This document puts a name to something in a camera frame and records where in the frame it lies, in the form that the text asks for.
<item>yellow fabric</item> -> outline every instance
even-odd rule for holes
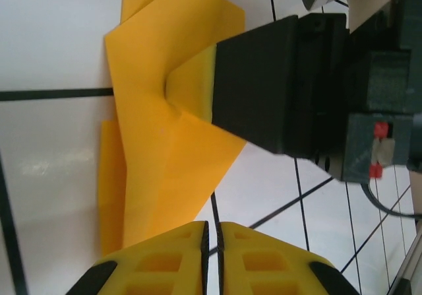
[[[323,257],[233,222],[222,222],[224,294],[327,295],[309,268]]]
[[[212,43],[244,31],[245,12],[233,3],[224,1]],[[166,82],[166,99],[170,104],[207,122],[212,119],[215,58],[216,46],[213,45],[172,71]]]
[[[101,126],[98,208],[102,255],[120,250],[125,212],[126,162],[117,121]]]
[[[193,220],[245,145],[164,94],[172,70],[215,42],[216,32],[221,40],[239,33],[244,15],[225,0],[137,1],[123,0],[125,22],[105,37],[127,175],[125,190],[100,182],[99,192],[125,195],[122,247]],[[142,10],[132,13],[136,8]],[[104,222],[112,220],[103,215],[107,230]]]
[[[96,265],[114,261],[117,266],[98,295],[202,294],[205,230],[205,222],[191,222],[101,259]]]
[[[167,78],[166,99],[207,122],[212,119],[216,46],[210,46],[176,68]]]

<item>tiled floor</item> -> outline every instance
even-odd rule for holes
[[[306,13],[301,0],[232,1],[246,10],[248,29],[274,16]],[[109,87],[102,36],[119,23],[120,2],[0,0],[0,8],[10,9],[0,11],[1,20],[8,21],[0,43],[0,100],[31,96],[8,90]],[[348,9],[332,3],[324,12],[347,14]],[[31,295],[64,294],[99,256],[100,122],[114,115],[112,96],[0,102],[1,158]],[[413,210],[405,168],[387,169],[371,188],[385,205]],[[0,188],[2,202],[5,194]],[[310,162],[274,156],[253,145],[245,147],[215,198],[220,220],[309,248],[335,264],[364,295],[386,294],[415,237],[413,220],[379,212],[358,185],[331,180]],[[211,201],[197,220],[210,222],[213,250]],[[214,295],[214,252],[209,269],[208,289]],[[3,237],[0,285],[2,295],[15,294]]]

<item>white surface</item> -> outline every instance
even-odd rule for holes
[[[64,294],[99,254],[100,123],[113,99],[0,104],[0,148],[29,291]]]
[[[216,189],[221,221],[250,226],[299,196],[293,159],[247,144]],[[291,220],[298,226],[301,217]]]
[[[210,257],[208,262],[208,285],[209,295],[219,294],[220,287],[218,286],[218,258],[217,254]]]
[[[121,0],[0,0],[0,90],[111,86],[103,36]]]
[[[9,271],[9,260],[7,259],[7,252],[5,241],[2,232],[0,232],[0,287],[2,295],[14,295],[12,276]]]
[[[306,197],[303,208],[310,251],[341,269],[355,253],[344,183],[331,181]]]
[[[391,285],[405,257],[404,237],[400,218],[388,216],[382,223],[382,230],[384,233],[388,280]]]
[[[361,276],[362,295],[384,295],[388,291],[388,278],[381,227],[357,255]]]
[[[356,248],[359,249],[379,224],[380,214],[378,209],[373,207],[368,201],[360,185],[349,183],[347,187],[349,189],[351,219],[355,231]]]
[[[306,249],[305,229],[299,203],[260,225],[256,231]]]
[[[309,160],[297,160],[297,167],[301,180],[302,193],[306,193],[308,190],[331,177],[331,175],[320,168],[317,168],[317,166]]]
[[[400,200],[400,206],[403,213],[412,213],[413,212],[413,201],[411,196],[410,189],[404,194],[402,200]],[[404,234],[404,248],[407,252],[409,251],[415,237],[416,237],[416,226],[413,219],[403,218],[403,234]]]
[[[396,166],[396,183],[398,195],[401,195],[410,185],[409,171],[405,166]]]
[[[393,166],[385,168],[382,178],[377,180],[376,185],[372,184],[371,187],[375,195],[377,195],[378,190],[378,200],[388,208],[391,208],[399,198],[396,184],[396,174],[398,173],[400,172],[397,171],[396,173]]]
[[[350,263],[349,267],[347,267],[347,269],[343,272],[343,276],[347,278],[349,283],[356,289],[356,291],[360,291],[356,260],[354,260],[353,263]]]

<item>black wire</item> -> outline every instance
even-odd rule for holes
[[[369,187],[368,184],[361,184],[362,186],[362,190],[365,193],[366,197],[368,198],[368,200],[372,203],[372,205],[374,205],[376,208],[378,208],[380,211],[385,212],[386,214],[389,214],[391,216],[396,216],[396,217],[402,217],[402,218],[412,218],[412,219],[417,219],[417,220],[421,220],[422,219],[422,214],[404,214],[404,213],[399,213],[398,211],[393,211],[392,209],[389,209],[387,207],[385,207],[383,204],[380,203],[380,201],[374,196],[373,192],[371,191],[371,188]]]

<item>red clip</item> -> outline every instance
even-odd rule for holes
[[[388,123],[387,122],[376,122],[374,129],[374,136],[378,139],[387,138],[388,135]]]
[[[369,168],[370,178],[381,178],[382,177],[382,166],[379,163],[371,165]]]

